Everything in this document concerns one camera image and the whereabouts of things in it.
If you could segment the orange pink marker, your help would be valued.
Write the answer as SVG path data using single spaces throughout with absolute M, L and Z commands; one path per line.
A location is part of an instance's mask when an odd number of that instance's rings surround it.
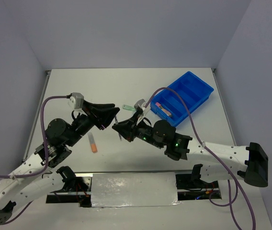
M 164 112 L 168 117 L 172 117 L 172 113 L 165 109 L 160 103 L 156 102 L 155 105 L 162 111 Z

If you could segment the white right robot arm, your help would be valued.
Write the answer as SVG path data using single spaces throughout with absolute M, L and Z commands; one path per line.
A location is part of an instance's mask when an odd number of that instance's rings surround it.
M 144 120 L 138 121 L 137 115 L 114 124 L 112 128 L 129 142 L 138 138 L 164 149 L 165 155 L 172 160 L 188 161 L 193 166 L 191 182 L 195 187 L 233 177 L 251 186 L 268 186 L 268 156 L 258 143 L 227 146 L 199 142 L 196 138 L 177 133 L 166 120 L 150 126 Z

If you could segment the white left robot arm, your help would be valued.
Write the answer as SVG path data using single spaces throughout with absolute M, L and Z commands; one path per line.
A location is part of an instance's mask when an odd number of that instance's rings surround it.
M 113 103 L 81 103 L 79 115 L 71 124 L 61 118 L 43 127 L 43 143 L 18 168 L 0 176 L 0 225 L 13 221 L 11 216 L 39 197 L 60 190 L 88 186 L 68 166 L 61 166 L 73 147 L 91 128 L 106 129 L 120 111 Z

